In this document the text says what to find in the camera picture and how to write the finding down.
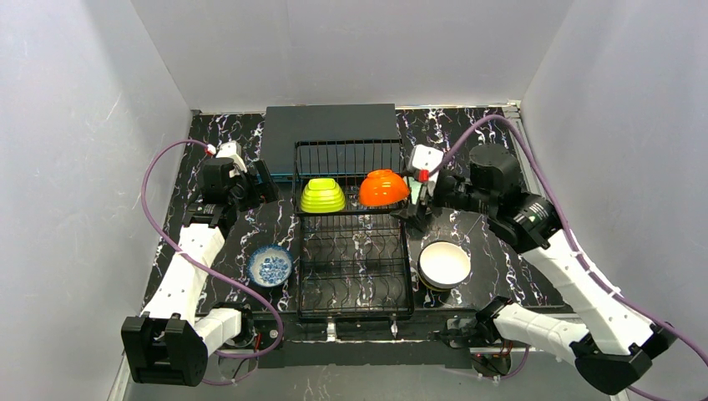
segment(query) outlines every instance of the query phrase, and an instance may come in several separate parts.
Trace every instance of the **bowl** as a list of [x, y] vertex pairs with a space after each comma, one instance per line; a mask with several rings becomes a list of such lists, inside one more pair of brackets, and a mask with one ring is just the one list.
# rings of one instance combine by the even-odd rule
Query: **bowl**
[[359, 188], [359, 203], [364, 206], [386, 206], [403, 201], [411, 191], [406, 181], [392, 170], [374, 170]]
[[300, 208], [305, 213], [333, 213], [345, 206], [344, 192], [332, 178], [313, 178], [302, 191]]
[[434, 291], [445, 292], [459, 286], [472, 270], [467, 252], [447, 241], [426, 246], [418, 258], [421, 281]]
[[292, 273], [292, 256], [282, 246], [262, 246], [250, 256], [246, 273], [261, 287], [280, 286]]

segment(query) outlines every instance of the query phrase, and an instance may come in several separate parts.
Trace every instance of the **gray floor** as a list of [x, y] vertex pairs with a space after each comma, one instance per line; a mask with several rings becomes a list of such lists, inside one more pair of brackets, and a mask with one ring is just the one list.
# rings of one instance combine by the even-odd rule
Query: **gray floor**
[[[211, 361], [208, 377], [215, 376]], [[495, 385], [437, 366], [315, 366], [261, 369], [237, 387], [196, 388], [130, 383], [124, 401], [186, 400], [608, 400], [567, 363], [547, 353], [532, 353], [516, 377]]]

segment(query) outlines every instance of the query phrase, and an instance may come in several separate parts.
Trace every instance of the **black marble countertop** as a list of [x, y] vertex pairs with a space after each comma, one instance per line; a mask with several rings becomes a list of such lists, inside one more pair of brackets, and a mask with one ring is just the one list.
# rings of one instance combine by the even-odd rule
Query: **black marble countertop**
[[[501, 114], [501, 109], [401, 109], [397, 110], [397, 126], [406, 151], [415, 144], [435, 146], [449, 150], [454, 141], [475, 120], [485, 114]], [[265, 114], [197, 115], [192, 121], [190, 138], [218, 145], [236, 140], [243, 147], [245, 161], [256, 160], [264, 138]], [[477, 132], [469, 140], [450, 167], [460, 174], [468, 173], [468, 153], [476, 145], [496, 142], [515, 153], [510, 134], [493, 124]], [[202, 149], [187, 147], [174, 184], [174, 192], [165, 221], [166, 231], [177, 237], [185, 212], [186, 201], [196, 187], [196, 175], [204, 159]], [[278, 310], [294, 312], [297, 309], [297, 275], [299, 220], [292, 212], [291, 185], [282, 184], [281, 199], [263, 205], [240, 216], [229, 234], [224, 250], [216, 257], [213, 268], [256, 289], [270, 299]], [[417, 257], [432, 241], [445, 240], [459, 244], [469, 255], [472, 272], [464, 284], [441, 295], [431, 292], [420, 283], [417, 276]], [[266, 290], [249, 283], [245, 274], [250, 255], [260, 246], [277, 244], [288, 248], [296, 260], [295, 270], [283, 287]], [[560, 294], [535, 267], [521, 260], [508, 246], [492, 234], [483, 217], [473, 213], [443, 210], [422, 234], [407, 230], [407, 246], [411, 262], [413, 296], [416, 310], [459, 308], [479, 309], [495, 295], [511, 297], [526, 307], [547, 311], [562, 307]], [[147, 302], [157, 290], [165, 269], [174, 252], [160, 242], [145, 292]], [[198, 313], [206, 313], [216, 302], [249, 302], [255, 310], [258, 303], [229, 285], [209, 277], [201, 294]]]

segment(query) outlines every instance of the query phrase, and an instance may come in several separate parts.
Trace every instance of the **white wall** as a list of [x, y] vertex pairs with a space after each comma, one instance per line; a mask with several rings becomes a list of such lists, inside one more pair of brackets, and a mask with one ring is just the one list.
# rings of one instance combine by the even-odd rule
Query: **white wall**
[[[157, 243], [142, 174], [189, 123], [128, 0], [0, 5], [3, 400], [108, 396]], [[155, 171], [160, 219], [179, 157]]]
[[[699, 0], [580, 0], [522, 102], [530, 141], [584, 248], [628, 298], [703, 347], [706, 19]], [[702, 399], [706, 375], [677, 344], [638, 387]]]
[[133, 0], [192, 109], [521, 99], [571, 0]]

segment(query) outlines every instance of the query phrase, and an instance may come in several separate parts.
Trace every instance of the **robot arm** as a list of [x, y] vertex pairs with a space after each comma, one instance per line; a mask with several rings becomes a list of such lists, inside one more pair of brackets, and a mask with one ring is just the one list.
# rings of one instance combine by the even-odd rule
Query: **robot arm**
[[[486, 215], [492, 232], [536, 266], [584, 322], [561, 321], [496, 297], [477, 312], [466, 329], [468, 338], [488, 344], [508, 339], [543, 349], [573, 364], [590, 384], [607, 394], [616, 394], [641, 378], [651, 360], [675, 338], [614, 300], [592, 280], [565, 240], [553, 205], [522, 189], [517, 159], [501, 145], [480, 145], [471, 152], [469, 179], [448, 170], [428, 176], [428, 169], [442, 159], [439, 150], [415, 147], [408, 172], [420, 181], [420, 191], [394, 216], [425, 230], [431, 207]], [[610, 288], [616, 288], [590, 265]]]
[[[239, 211], [278, 199], [277, 186], [262, 161], [248, 171], [240, 147], [228, 142], [200, 172], [199, 191], [190, 200], [180, 231], [180, 248], [211, 267]], [[223, 305], [195, 321], [207, 273], [174, 255], [157, 292], [139, 317], [127, 317], [121, 338], [136, 383], [196, 386], [209, 356], [240, 335], [243, 311]]]

